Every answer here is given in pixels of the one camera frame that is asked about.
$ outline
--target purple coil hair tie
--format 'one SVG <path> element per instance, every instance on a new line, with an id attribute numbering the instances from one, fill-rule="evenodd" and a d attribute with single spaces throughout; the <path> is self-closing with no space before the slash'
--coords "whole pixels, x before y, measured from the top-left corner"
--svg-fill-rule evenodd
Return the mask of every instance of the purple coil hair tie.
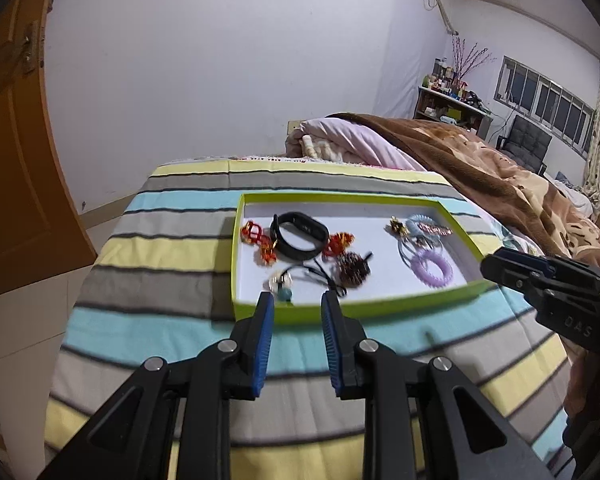
<path id="1" fill-rule="evenodd" d="M 437 265 L 442 271 L 442 278 L 434 276 L 426 269 L 426 262 L 431 262 Z M 453 269 L 449 262 L 446 261 L 441 254 L 437 254 L 434 251 L 418 251 L 418 253 L 411 259 L 411 270 L 413 273 L 424 283 L 429 286 L 440 288 L 448 285 L 451 278 L 454 275 Z"/>

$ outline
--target white wall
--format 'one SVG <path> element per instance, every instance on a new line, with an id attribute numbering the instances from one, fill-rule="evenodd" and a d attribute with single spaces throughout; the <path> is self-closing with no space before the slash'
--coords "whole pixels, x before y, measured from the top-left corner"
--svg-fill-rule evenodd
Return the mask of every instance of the white wall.
<path id="1" fill-rule="evenodd" d="M 500 116 L 494 118 L 487 137 L 491 144 L 495 144 L 498 135 L 508 134 L 515 115 L 510 117 L 511 108 L 494 99 L 503 56 L 537 70 L 574 92 L 587 105 L 596 107 L 600 62 L 567 37 L 522 14 L 479 0 L 454 0 L 450 13 L 454 27 L 467 43 L 477 41 L 497 59 L 478 67 L 466 78 L 485 105 Z M 509 117 L 503 128 L 504 119 Z M 544 163 L 549 175 L 561 171 L 574 184 L 582 183 L 585 160 L 557 137 L 552 137 Z"/>
<path id="2" fill-rule="evenodd" d="M 403 58 L 388 37 L 409 24 Z M 176 158 L 283 153 L 289 120 L 408 110 L 387 78 L 430 70 L 446 41 L 423 0 L 55 0 L 46 92 L 69 190 L 89 210 Z M 408 65 L 413 87 L 426 70 Z"/>

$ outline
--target chair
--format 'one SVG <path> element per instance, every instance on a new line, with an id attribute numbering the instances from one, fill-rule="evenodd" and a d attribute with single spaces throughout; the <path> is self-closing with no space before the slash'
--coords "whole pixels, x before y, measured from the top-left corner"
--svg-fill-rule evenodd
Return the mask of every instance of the chair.
<path id="1" fill-rule="evenodd" d="M 509 137 L 499 136 L 496 149 L 522 168 L 543 176 L 546 164 L 543 164 L 542 160 L 549 148 L 551 137 L 551 134 L 524 117 L 516 116 Z"/>

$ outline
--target black smart band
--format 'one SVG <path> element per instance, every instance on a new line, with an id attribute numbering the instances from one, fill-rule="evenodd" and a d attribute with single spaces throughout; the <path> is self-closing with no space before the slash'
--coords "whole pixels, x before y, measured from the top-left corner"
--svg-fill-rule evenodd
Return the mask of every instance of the black smart band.
<path id="1" fill-rule="evenodd" d="M 318 246 L 310 251 L 302 251 L 289 245 L 282 237 L 282 234 L 280 234 L 280 225 L 282 224 L 293 225 L 299 231 L 316 240 Z M 322 252 L 329 241 L 329 230 L 323 224 L 298 211 L 291 211 L 282 215 L 273 215 L 270 235 L 276 250 L 283 256 L 286 256 L 295 262 L 305 262 L 315 258 Z"/>

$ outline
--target striped fabric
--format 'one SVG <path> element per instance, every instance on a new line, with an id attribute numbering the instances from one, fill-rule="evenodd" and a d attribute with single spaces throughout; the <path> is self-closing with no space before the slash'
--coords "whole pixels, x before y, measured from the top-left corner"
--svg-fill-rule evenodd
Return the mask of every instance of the striped fabric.
<path id="1" fill-rule="evenodd" d="M 129 205 L 82 286 L 47 406 L 51 449 L 61 449 L 147 357 L 190 358 L 228 336 L 231 233 L 235 207 L 247 190 L 429 198 L 454 215 L 483 253 L 501 245 L 474 205 L 434 173 L 278 159 L 161 166 Z M 542 459 L 560 449 L 569 365 L 558 336 L 535 322 L 522 295 L 495 287 L 463 304 L 365 319 L 364 326 L 369 337 L 400 354 L 423 361 L 447 355 Z M 412 423 L 423 469 L 417 418 Z M 232 403 L 232 476 L 360 478 L 363 427 L 364 402 L 334 396 L 320 327 L 276 327 L 261 397 Z"/>

